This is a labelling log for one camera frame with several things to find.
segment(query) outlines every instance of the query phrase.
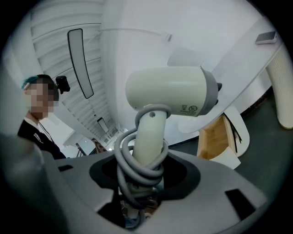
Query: small label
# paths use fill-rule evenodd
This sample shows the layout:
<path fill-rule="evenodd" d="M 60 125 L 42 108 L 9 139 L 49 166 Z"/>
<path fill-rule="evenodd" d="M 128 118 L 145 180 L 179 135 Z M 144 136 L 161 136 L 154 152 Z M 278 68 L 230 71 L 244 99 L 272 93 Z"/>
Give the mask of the small label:
<path fill-rule="evenodd" d="M 188 109 L 187 108 L 187 105 L 182 105 L 182 108 L 181 108 L 181 115 L 188 115 L 188 116 L 193 116 L 196 114 L 196 110 L 197 110 L 197 106 L 190 106 Z"/>
<path fill-rule="evenodd" d="M 34 135 L 33 135 L 40 143 L 43 143 L 42 141 L 41 141 L 41 138 L 35 133 Z"/>
<path fill-rule="evenodd" d="M 188 110 L 190 110 L 191 112 L 195 112 L 197 110 L 196 106 L 191 106 L 188 108 Z"/>

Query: gray cable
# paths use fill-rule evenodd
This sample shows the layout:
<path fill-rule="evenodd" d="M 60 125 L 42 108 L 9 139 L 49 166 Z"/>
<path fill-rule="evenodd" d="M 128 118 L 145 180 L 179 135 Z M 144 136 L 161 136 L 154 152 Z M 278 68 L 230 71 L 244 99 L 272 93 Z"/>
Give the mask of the gray cable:
<path fill-rule="evenodd" d="M 162 176 L 164 173 L 163 165 L 161 164 L 168 154 L 168 144 L 163 141 L 163 151 L 161 154 L 149 165 L 142 166 L 136 159 L 131 155 L 129 150 L 133 149 L 133 147 L 128 147 L 128 143 L 136 138 L 136 134 L 131 135 L 136 132 L 139 126 L 139 121 L 141 117 L 152 111 L 164 111 L 167 113 L 167 118 L 171 115 L 171 108 L 166 105 L 148 105 L 144 107 L 142 110 L 138 112 L 135 118 L 136 127 L 128 132 L 123 133 L 118 137 L 114 144 L 114 154 L 117 160 L 117 178 L 118 184 L 121 189 L 122 194 L 125 196 L 128 203 L 137 209 L 143 209 L 144 205 L 139 203 L 136 198 L 149 197 L 154 192 L 147 191 L 132 195 L 126 180 L 125 174 L 130 177 L 136 184 L 144 187 L 152 187 L 161 182 Z M 120 144 L 122 140 L 124 142 L 122 144 L 122 149 L 120 149 Z"/>

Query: black cable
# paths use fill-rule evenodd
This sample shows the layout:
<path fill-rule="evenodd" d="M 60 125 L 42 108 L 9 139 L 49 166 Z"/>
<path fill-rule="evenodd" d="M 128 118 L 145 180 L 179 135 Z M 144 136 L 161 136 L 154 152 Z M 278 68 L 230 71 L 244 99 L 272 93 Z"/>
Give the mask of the black cable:
<path fill-rule="evenodd" d="M 165 141 L 165 142 L 167 142 L 167 144 L 168 144 L 168 146 L 169 146 L 169 143 L 168 143 L 168 141 L 166 141 L 166 139 L 165 139 L 165 138 L 164 138 L 164 141 Z"/>
<path fill-rule="evenodd" d="M 230 125 L 231 125 L 232 134 L 233 134 L 233 139 L 234 139 L 234 144 L 235 144 L 235 150 L 236 150 L 236 152 L 238 152 L 238 151 L 237 151 L 237 144 L 236 144 L 236 136 L 235 136 L 235 132 L 236 132 L 237 135 L 238 135 L 238 138 L 239 138 L 239 142 L 240 142 L 240 143 L 241 143 L 242 139 L 241 139 L 241 137 L 240 137 L 240 135 L 239 135 L 239 133 L 238 133 L 236 127 L 232 124 L 231 120 L 228 118 L 228 116 L 227 116 L 225 113 L 224 113 L 224 116 L 228 119 L 228 121 L 229 121 L 229 123 L 230 123 Z"/>
<path fill-rule="evenodd" d="M 47 136 L 50 137 L 51 141 L 56 145 L 56 143 L 54 142 L 54 140 L 52 139 L 50 133 L 48 133 L 48 131 L 44 128 L 44 126 L 39 122 L 41 128 L 45 131 L 45 133 L 47 134 Z"/>

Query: white shirt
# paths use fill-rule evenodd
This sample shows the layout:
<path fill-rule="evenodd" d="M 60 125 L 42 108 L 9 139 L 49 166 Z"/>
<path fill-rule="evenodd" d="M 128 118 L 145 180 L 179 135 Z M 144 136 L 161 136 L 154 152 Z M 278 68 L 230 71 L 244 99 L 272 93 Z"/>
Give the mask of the white shirt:
<path fill-rule="evenodd" d="M 26 118 L 26 117 L 24 117 L 24 120 L 38 130 L 38 126 L 33 120 Z"/>

